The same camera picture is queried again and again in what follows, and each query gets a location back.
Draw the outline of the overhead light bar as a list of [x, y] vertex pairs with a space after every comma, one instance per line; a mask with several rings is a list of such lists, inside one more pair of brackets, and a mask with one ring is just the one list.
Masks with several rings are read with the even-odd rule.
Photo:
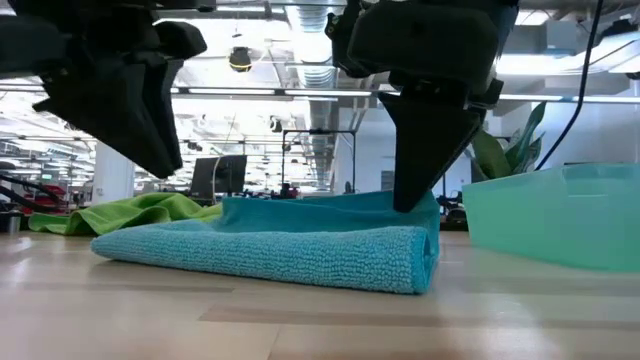
[[[172, 87], [172, 94], [186, 96], [244, 96], [244, 97], [307, 97], [307, 98], [364, 98], [379, 94], [399, 95], [398, 91], [385, 90], [339, 90], [339, 89], [282, 89], [282, 88], [217, 88], [217, 87]], [[577, 103], [578, 96], [536, 95], [536, 94], [501, 94], [500, 101], [529, 101]], [[640, 105], [640, 96], [584, 96], [584, 103]]]

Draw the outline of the blue microfiber towel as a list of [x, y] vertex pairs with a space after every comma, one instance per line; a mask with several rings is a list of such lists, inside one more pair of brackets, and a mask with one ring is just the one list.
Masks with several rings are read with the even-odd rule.
[[102, 257], [304, 285], [423, 294], [439, 258], [439, 205], [407, 212], [390, 192], [299, 200], [227, 198], [220, 217], [141, 225], [90, 243]]

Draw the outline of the black background stand frame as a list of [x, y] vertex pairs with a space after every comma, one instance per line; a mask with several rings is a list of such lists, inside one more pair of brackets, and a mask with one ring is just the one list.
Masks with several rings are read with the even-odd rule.
[[352, 156], [352, 180], [350, 182], [352, 188], [350, 190], [350, 193], [354, 193], [355, 192], [355, 185], [356, 185], [356, 134], [357, 132], [355, 130], [330, 130], [330, 129], [323, 129], [323, 128], [312, 128], [312, 129], [307, 129], [307, 130], [298, 130], [298, 129], [284, 129], [282, 131], [282, 140], [281, 140], [281, 152], [282, 152], [282, 159], [281, 159], [281, 188], [280, 188], [280, 195], [281, 196], [285, 196], [288, 191], [289, 191], [289, 185], [285, 182], [285, 154], [287, 152], [287, 146], [289, 145], [289, 143], [286, 140], [286, 137], [289, 133], [295, 133], [295, 134], [308, 134], [308, 135], [313, 135], [313, 136], [328, 136], [328, 135], [338, 135], [338, 134], [349, 134], [352, 136], [352, 142], [351, 142], [351, 156]]

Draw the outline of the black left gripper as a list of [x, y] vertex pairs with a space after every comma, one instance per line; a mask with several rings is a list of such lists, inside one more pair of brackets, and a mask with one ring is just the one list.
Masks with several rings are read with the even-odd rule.
[[183, 165], [171, 88], [184, 62], [207, 45], [196, 27], [161, 12], [212, 12], [216, 0], [3, 0], [0, 79], [60, 69], [92, 73], [137, 54], [160, 57], [108, 75], [46, 87], [33, 105], [95, 137], [157, 178]]

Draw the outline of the green snake plant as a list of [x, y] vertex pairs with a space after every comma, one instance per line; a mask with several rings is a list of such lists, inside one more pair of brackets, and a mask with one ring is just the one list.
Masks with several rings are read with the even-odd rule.
[[531, 111], [524, 127], [512, 134], [506, 146], [484, 130], [476, 134], [471, 143], [472, 165], [485, 180], [526, 173], [535, 164], [541, 154], [544, 135], [534, 139], [534, 133], [542, 122], [546, 105], [541, 102]]

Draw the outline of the white pillar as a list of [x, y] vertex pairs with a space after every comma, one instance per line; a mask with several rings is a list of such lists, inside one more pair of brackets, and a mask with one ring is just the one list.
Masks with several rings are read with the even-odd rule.
[[134, 195], [135, 164], [108, 145], [96, 144], [92, 204], [102, 204]]

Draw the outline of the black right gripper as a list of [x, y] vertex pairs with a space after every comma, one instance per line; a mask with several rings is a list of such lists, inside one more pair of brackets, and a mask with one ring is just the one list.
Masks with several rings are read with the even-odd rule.
[[519, 0], [348, 0], [348, 76], [387, 72], [394, 87], [446, 94], [379, 95], [396, 128], [396, 211], [412, 211], [480, 130], [466, 104], [498, 102], [496, 61], [518, 12]]

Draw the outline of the black background monitor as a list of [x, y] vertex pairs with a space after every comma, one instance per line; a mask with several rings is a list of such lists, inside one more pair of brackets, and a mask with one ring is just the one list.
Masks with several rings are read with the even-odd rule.
[[246, 165], [246, 155], [197, 159], [190, 194], [196, 198], [212, 199], [215, 194], [241, 193]]

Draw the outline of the green microfiber towel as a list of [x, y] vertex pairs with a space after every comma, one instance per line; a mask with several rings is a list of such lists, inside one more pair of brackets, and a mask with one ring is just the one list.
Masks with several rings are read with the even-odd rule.
[[221, 204], [201, 206], [180, 193], [147, 193], [74, 210], [69, 215], [34, 213], [28, 229], [64, 236], [100, 236], [140, 225], [180, 220], [211, 221], [223, 213]]

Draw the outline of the teal translucent plastic basket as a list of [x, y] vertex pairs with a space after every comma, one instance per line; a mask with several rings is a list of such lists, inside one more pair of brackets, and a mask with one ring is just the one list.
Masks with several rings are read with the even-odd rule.
[[640, 273], [640, 164], [578, 164], [469, 184], [471, 242], [511, 255]]

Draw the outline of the silver ceiling duct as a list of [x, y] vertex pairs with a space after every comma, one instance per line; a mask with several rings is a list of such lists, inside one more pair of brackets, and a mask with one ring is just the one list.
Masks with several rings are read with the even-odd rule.
[[[327, 16], [332, 11], [326, 6], [287, 6], [285, 8], [293, 30], [294, 58], [300, 66], [297, 74], [303, 89], [329, 89], [336, 85], [336, 70], [332, 66], [331, 41], [325, 35]], [[332, 138], [313, 136], [315, 174], [319, 189], [328, 189], [331, 181], [333, 151]]]

